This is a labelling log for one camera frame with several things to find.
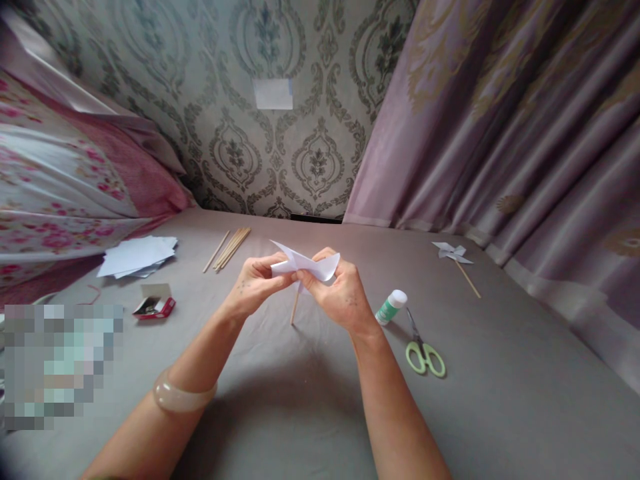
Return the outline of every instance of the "hand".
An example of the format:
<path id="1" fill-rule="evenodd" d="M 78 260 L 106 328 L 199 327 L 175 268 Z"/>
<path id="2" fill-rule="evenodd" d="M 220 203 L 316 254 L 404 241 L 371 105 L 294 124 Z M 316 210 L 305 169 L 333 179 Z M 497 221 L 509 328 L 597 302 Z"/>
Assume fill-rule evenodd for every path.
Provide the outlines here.
<path id="1" fill-rule="evenodd" d="M 242 319 L 255 313 L 272 293 L 287 288 L 296 280 L 293 275 L 271 278 L 271 266 L 286 259 L 282 252 L 270 257 L 247 259 L 223 306 L 230 314 Z"/>
<path id="2" fill-rule="evenodd" d="M 334 254 L 334 250 L 327 247 L 316 253 L 312 260 L 322 260 Z M 297 275 L 329 318 L 350 335 L 368 337 L 380 332 L 380 326 L 373 316 L 360 281 L 358 268 L 354 264 L 340 258 L 335 269 L 336 280 L 330 287 L 306 270 L 298 270 Z"/>

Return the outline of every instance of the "small box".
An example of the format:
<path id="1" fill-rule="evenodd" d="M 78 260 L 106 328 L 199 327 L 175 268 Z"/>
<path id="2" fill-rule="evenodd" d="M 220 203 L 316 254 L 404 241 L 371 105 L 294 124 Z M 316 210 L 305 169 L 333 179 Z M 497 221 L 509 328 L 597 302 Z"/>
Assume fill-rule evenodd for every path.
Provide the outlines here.
<path id="1" fill-rule="evenodd" d="M 141 288 L 142 302 L 133 311 L 133 316 L 138 320 L 167 318 L 175 306 L 169 284 L 141 285 Z"/>

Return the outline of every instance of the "bangle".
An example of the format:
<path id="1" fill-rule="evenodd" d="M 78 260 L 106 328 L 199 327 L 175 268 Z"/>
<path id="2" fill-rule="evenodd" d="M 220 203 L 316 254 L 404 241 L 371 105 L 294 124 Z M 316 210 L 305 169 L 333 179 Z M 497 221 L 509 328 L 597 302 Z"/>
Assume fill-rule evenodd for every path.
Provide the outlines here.
<path id="1" fill-rule="evenodd" d="M 218 382 L 209 391 L 192 393 L 180 390 L 169 383 L 169 369 L 164 370 L 153 384 L 153 399 L 163 410 L 186 413 L 205 407 L 215 395 Z"/>

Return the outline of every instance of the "forearm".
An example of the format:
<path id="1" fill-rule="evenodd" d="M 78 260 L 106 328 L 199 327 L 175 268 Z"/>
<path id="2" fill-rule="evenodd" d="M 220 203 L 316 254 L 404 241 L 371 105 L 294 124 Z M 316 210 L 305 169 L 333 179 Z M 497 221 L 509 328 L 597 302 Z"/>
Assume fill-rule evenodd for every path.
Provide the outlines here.
<path id="1" fill-rule="evenodd" d="M 450 478 L 382 330 L 352 342 L 379 478 Z"/>
<path id="2" fill-rule="evenodd" d="M 170 383 L 189 392 L 213 388 L 244 320 L 223 305 L 173 364 L 169 370 Z M 98 454 L 83 478 L 170 476 L 204 409 L 190 413 L 165 411 L 154 401 L 152 386 L 150 383 L 148 394 Z"/>

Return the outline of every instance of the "wallpaper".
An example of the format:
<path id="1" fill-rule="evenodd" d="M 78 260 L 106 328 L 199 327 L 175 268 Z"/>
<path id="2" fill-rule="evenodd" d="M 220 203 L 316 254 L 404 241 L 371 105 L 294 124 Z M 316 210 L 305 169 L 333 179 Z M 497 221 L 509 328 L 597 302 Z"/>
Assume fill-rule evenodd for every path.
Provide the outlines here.
<path id="1" fill-rule="evenodd" d="M 154 120 L 204 208 L 342 218 L 417 0 L 31 0 L 70 70 Z M 291 78 L 293 110 L 252 79 Z"/>

